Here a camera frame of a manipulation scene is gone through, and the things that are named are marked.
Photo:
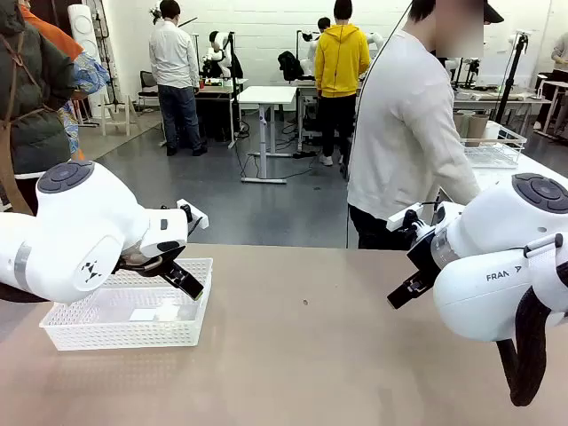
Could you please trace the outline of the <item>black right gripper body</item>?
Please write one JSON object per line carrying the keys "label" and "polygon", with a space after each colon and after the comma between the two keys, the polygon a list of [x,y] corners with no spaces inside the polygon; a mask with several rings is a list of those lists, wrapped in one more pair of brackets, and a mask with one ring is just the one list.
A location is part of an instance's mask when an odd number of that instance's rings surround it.
{"label": "black right gripper body", "polygon": [[440,268],[432,255],[434,233],[428,233],[416,239],[407,252],[408,259],[416,268],[409,279],[412,284],[433,284],[440,273]]}

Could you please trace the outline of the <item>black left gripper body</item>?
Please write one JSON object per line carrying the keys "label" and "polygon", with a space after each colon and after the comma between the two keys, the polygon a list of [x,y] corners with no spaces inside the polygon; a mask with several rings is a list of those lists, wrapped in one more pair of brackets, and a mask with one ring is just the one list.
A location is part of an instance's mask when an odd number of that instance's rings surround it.
{"label": "black left gripper body", "polygon": [[151,258],[134,255],[122,256],[115,270],[136,272],[143,277],[183,278],[186,276],[186,270],[176,262],[183,250],[183,247],[174,248]]}

